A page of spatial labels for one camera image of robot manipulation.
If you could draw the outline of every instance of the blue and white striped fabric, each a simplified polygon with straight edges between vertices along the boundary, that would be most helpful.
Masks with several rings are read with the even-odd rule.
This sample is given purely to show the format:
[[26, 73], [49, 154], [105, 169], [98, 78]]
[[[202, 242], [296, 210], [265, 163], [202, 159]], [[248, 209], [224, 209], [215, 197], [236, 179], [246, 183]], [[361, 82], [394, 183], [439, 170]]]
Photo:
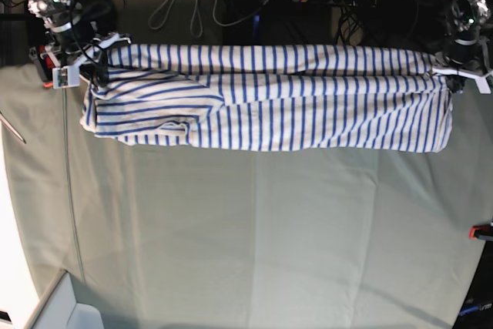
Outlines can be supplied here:
[[81, 124], [129, 145], [253, 151], [350, 146], [439, 152], [451, 132], [433, 57], [395, 49], [130, 45]]

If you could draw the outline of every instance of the garment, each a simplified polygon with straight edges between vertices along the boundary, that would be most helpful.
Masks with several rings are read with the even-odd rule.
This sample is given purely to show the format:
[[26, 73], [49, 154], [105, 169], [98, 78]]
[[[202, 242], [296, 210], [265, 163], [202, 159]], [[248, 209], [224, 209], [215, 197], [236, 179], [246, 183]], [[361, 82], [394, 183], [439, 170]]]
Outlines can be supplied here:
[[451, 132], [433, 57], [396, 49], [130, 45], [90, 86], [81, 124], [129, 145], [439, 152]]

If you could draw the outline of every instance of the striped shirt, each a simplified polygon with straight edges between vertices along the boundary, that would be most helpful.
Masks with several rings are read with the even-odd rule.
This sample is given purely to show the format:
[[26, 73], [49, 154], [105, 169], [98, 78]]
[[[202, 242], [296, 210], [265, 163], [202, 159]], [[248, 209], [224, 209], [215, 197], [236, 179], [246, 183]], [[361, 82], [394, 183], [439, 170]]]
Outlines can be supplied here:
[[82, 126], [128, 145], [439, 152], [451, 132], [433, 57], [396, 49], [129, 45], [90, 86]]

